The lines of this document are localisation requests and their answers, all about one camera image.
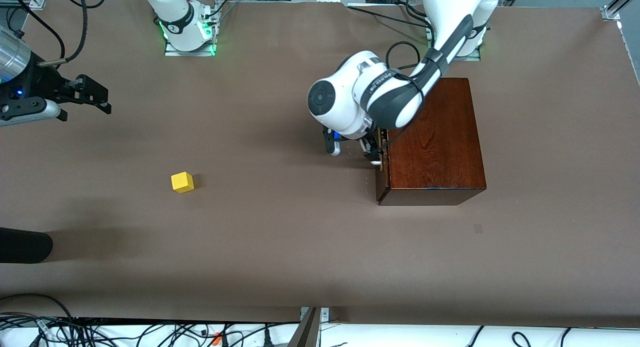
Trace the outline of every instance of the wire bundle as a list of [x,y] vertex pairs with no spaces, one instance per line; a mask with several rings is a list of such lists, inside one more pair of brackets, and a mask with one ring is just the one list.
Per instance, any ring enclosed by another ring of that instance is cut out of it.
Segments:
[[[205,325],[205,329],[202,331],[194,331],[194,328],[199,324],[180,324],[171,321],[163,321],[157,324],[151,324],[142,333],[134,337],[109,337],[99,329],[102,327],[98,322],[91,321],[90,319],[75,318],[69,312],[62,302],[54,297],[46,294],[38,293],[20,293],[7,297],[0,298],[0,302],[4,300],[16,299],[20,297],[36,297],[39,299],[47,299],[57,304],[57,306],[64,313],[64,317],[41,317],[30,313],[23,312],[0,312],[0,331],[9,328],[21,328],[21,327],[34,327],[34,324],[38,325],[38,335],[30,343],[29,347],[38,347],[41,341],[44,341],[47,347],[50,343],[64,343],[68,347],[98,347],[103,345],[106,347],[119,347],[114,341],[129,340],[136,341],[135,347],[140,347],[142,340],[145,336],[155,333],[163,327],[173,325],[173,331],[169,333],[163,340],[157,345],[157,347],[174,347],[176,342],[180,338],[188,338],[194,340],[198,347],[205,347],[211,344],[216,339],[222,338],[223,347],[235,347],[240,344],[240,347],[244,347],[246,338],[253,336],[256,333],[267,331],[268,329],[281,325],[297,324],[298,322],[277,322],[265,324],[264,327],[258,328],[246,335],[242,331],[229,331],[234,325],[233,323],[227,323],[224,325],[222,332],[210,334],[210,328],[207,325],[208,322],[202,322],[200,325]],[[55,338],[51,337],[50,333],[46,333],[47,329],[55,329]],[[231,345],[227,340],[228,336],[239,334],[240,338],[235,340]]]

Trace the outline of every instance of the silver cylinder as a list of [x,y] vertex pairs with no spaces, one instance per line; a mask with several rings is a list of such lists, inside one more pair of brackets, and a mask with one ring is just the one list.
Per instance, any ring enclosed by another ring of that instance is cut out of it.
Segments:
[[10,81],[24,71],[31,57],[29,46],[0,26],[0,83]]

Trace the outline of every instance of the green led light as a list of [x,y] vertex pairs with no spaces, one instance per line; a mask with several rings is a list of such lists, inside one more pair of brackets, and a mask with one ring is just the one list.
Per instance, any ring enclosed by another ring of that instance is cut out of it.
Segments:
[[169,37],[167,37],[167,30],[165,30],[165,26],[160,24],[160,28],[162,29],[162,35],[163,35],[164,39],[169,41]]

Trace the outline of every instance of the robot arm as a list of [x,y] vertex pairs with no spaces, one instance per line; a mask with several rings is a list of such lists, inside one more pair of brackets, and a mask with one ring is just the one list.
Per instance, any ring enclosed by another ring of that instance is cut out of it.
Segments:
[[211,7],[196,0],[147,0],[165,38],[179,51],[194,51],[213,37]]
[[[423,103],[422,96],[429,94],[469,39],[474,28],[472,14],[482,1],[423,0],[436,37],[410,75],[421,91],[413,83],[396,78],[399,72],[389,69],[373,52],[362,51],[348,58],[333,75],[311,86],[308,105],[313,117],[329,133],[366,140],[364,149],[375,146],[370,138],[373,126],[406,126]],[[329,146],[327,152],[336,154]]]

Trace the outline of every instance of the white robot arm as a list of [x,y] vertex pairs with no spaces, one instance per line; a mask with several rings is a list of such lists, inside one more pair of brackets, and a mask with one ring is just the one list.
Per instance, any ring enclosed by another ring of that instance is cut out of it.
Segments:
[[480,44],[489,16],[498,5],[498,0],[422,2],[435,40],[409,75],[412,81],[402,78],[372,51],[361,51],[309,89],[308,107],[324,126],[326,149],[331,155],[340,153],[343,140],[360,140],[365,156],[379,165],[375,128],[406,126],[453,59],[463,49],[473,51]]
[[196,0],[147,0],[160,19],[169,43],[179,51],[193,51],[213,37],[208,22],[211,7]]

